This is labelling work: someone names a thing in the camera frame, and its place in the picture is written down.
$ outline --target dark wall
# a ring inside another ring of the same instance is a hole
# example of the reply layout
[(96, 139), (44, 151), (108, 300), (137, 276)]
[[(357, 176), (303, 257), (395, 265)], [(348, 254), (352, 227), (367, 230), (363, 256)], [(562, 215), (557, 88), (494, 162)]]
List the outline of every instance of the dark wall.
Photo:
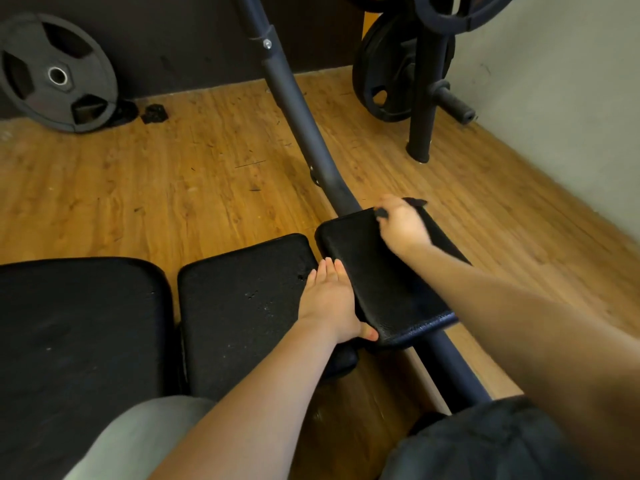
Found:
[[(353, 62), (363, 13), (345, 0), (262, 0), (294, 72)], [(2, 0), (75, 23), (109, 56), (126, 98), (259, 79), (230, 0)], [(18, 114), (0, 91), (0, 118)]]

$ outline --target wooden floor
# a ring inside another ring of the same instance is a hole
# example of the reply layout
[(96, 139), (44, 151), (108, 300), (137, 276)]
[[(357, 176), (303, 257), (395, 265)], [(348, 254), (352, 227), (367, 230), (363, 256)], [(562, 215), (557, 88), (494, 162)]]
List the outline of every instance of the wooden floor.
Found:
[[(640, 335), (631, 240), (475, 124), (440, 113), (430, 163), (414, 162), (407, 122), (373, 119), (350, 79), (348, 69), (298, 78), (363, 207), (384, 192), (425, 198), (474, 265)], [(169, 121), (84, 136), (0, 123), (0, 263), (137, 257), (175, 288), (187, 263), (292, 232), (313, 243), (316, 226), (334, 217), (264, 81), (153, 102)], [(518, 393), (462, 325), (448, 334), (492, 396)], [(392, 361), (364, 355), (354, 373), (318, 388), (293, 478), (380, 473), (424, 407)]]

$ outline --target gray shorts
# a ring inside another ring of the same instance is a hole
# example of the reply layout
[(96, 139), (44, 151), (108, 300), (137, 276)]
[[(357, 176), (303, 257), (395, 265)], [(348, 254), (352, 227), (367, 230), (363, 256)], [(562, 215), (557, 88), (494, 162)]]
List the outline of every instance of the gray shorts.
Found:
[[(65, 480), (146, 480), (212, 408), (172, 396), (115, 419)], [(400, 442), (380, 480), (589, 479), (555, 424), (524, 397), (483, 404)]]

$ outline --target weight plate hole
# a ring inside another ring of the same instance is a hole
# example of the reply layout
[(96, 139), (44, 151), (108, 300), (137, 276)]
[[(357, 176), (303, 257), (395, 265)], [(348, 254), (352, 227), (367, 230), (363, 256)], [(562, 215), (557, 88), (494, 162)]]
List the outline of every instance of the weight plate hole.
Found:
[(60, 67), (50, 67), (47, 74), (49, 75), (49, 80), (57, 86), (64, 86), (69, 81), (67, 73)]
[(93, 52), (91, 45), (82, 40), (71, 30), (67, 30), (53, 23), (43, 23), (49, 43), (66, 55), (82, 59)]
[(71, 104), (71, 112), (74, 115), (76, 125), (91, 123), (98, 119), (107, 109), (109, 103), (98, 96), (87, 94)]
[(8, 52), (2, 55), (2, 69), (9, 85), (20, 99), (27, 99), (35, 90), (27, 64)]
[(375, 88), (373, 89), (373, 102), (377, 104), (377, 106), (382, 107), (387, 102), (387, 91), (385, 88)]

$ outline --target metal frame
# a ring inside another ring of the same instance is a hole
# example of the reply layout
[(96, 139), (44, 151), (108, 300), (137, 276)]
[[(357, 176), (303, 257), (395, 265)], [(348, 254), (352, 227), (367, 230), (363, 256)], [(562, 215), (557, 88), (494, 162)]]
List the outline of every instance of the metal frame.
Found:
[[(269, 24), (262, 3), (260, 0), (232, 1), (244, 32), (260, 57), (271, 94), (284, 113), (307, 161), (313, 181), (324, 190), (338, 216), (361, 210), (360, 204), (342, 179), (326, 147), (289, 67), (276, 30)], [(430, 334), (416, 350), (423, 363), (425, 358), (428, 358), (428, 371), (434, 371), (434, 382), (453, 412), (489, 400), (486, 392), (482, 395), (482, 385), (444, 331)]]

